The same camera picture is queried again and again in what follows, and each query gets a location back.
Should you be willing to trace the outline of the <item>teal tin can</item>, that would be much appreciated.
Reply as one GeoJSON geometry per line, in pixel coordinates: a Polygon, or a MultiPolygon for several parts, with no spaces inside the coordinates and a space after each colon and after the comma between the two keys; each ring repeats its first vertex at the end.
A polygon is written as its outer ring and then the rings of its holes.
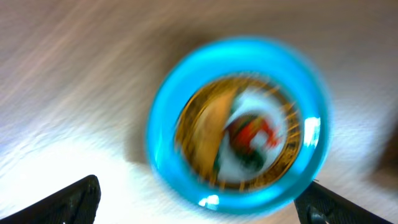
{"type": "Polygon", "coordinates": [[[237,36],[171,69],[149,112],[146,154],[195,205],[270,214],[312,183],[330,128],[330,97],[313,63],[272,39],[237,36]]]}

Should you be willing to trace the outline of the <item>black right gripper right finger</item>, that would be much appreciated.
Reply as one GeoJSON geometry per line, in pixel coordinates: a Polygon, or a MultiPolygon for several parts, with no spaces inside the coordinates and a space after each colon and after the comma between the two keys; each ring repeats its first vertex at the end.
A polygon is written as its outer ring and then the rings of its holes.
{"type": "Polygon", "coordinates": [[[294,204],[301,224],[392,224],[316,182],[294,204]]]}

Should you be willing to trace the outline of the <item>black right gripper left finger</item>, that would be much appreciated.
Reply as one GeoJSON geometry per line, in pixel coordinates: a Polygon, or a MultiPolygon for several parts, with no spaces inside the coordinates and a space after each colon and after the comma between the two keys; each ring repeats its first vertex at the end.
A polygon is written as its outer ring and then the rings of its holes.
{"type": "Polygon", "coordinates": [[[1,219],[1,224],[93,224],[101,199],[95,175],[65,187],[41,201],[1,219]]]}

